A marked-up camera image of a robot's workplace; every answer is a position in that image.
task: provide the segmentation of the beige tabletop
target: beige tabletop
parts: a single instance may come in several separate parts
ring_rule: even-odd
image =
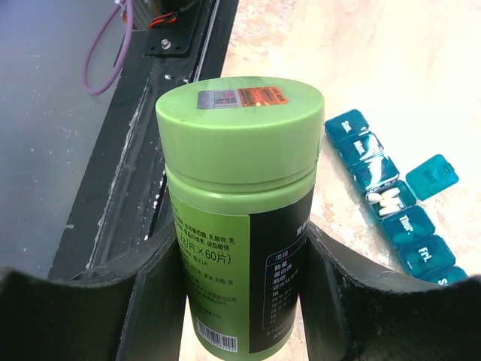
[[[442,153],[460,181],[422,207],[456,264],[481,273],[481,0],[240,0],[223,71],[238,75],[316,87],[327,120],[359,109],[401,174]],[[401,270],[327,142],[311,220]],[[197,341],[189,312],[180,359],[217,359]],[[269,360],[308,360],[300,309]]]

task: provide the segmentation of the black bracket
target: black bracket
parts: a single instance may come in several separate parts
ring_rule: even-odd
[[[145,56],[188,56],[195,30],[204,29],[206,25],[199,24],[200,14],[210,9],[212,4],[213,0],[199,0],[188,10],[179,13],[174,23],[163,23],[151,29]]]

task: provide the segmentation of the pill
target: pill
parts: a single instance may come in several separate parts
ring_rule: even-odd
[[[381,207],[391,207],[392,205],[399,205],[401,203],[401,199],[399,197],[394,198],[387,198],[381,199],[379,205]]]
[[[379,193],[372,192],[368,193],[366,199],[370,204],[375,205],[376,203],[379,203],[380,200],[383,199],[383,197]]]
[[[398,205],[392,205],[390,207],[384,207],[384,208],[379,209],[379,215],[381,217],[384,217],[384,216],[388,216],[390,214],[399,212],[400,210],[401,209],[399,208]]]
[[[390,190],[386,190],[385,192],[381,193],[383,199],[390,199],[396,197],[401,191],[399,188],[391,188]]]

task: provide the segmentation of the gray floor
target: gray floor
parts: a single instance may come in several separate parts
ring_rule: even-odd
[[[113,88],[92,97],[81,65],[113,0],[0,0],[0,267],[45,278]],[[120,18],[92,58],[106,80]]]

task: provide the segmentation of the green bottle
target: green bottle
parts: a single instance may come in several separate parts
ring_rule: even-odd
[[[227,77],[173,89],[156,113],[195,333],[220,359],[265,359],[292,331],[324,98]]]

